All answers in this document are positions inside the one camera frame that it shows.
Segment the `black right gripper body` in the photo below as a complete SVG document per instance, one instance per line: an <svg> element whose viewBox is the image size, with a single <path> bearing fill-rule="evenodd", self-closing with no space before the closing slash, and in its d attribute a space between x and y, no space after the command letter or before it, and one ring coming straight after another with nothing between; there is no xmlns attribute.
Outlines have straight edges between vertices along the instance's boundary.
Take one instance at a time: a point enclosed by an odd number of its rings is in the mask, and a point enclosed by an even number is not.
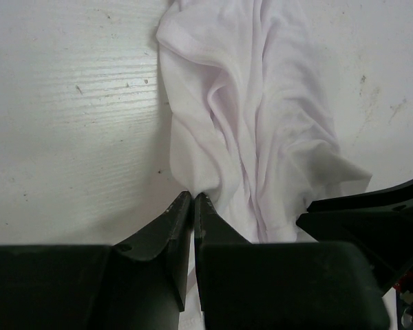
<svg viewBox="0 0 413 330"><path fill-rule="evenodd" d="M372 270L383 294L395 291L397 327L413 328L413 206L366 208Z"/></svg>

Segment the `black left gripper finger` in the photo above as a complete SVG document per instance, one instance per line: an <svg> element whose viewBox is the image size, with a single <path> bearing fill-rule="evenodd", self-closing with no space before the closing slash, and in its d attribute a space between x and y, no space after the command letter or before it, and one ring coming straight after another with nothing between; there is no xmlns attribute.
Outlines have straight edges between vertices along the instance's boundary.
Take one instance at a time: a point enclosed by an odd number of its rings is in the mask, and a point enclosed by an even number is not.
<svg viewBox="0 0 413 330"><path fill-rule="evenodd" d="M0 245L0 329L176 329L191 195L116 245Z"/></svg>
<svg viewBox="0 0 413 330"><path fill-rule="evenodd" d="M378 206L413 206L413 179L383 190L315 201L297 226L318 241L351 241L369 254L366 208Z"/></svg>
<svg viewBox="0 0 413 330"><path fill-rule="evenodd" d="M207 329L387 329L368 262L352 244L247 241L210 199L194 201L195 270Z"/></svg>

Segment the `white tank top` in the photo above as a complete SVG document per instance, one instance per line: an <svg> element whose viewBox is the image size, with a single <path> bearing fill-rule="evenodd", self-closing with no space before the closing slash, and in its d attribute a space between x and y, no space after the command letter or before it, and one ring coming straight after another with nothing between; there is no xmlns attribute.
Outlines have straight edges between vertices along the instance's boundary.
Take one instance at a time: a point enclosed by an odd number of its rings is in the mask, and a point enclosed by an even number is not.
<svg viewBox="0 0 413 330"><path fill-rule="evenodd" d="M156 38L171 173L246 240L307 241L295 222L313 201L366 190L298 1L174 1Z"/></svg>

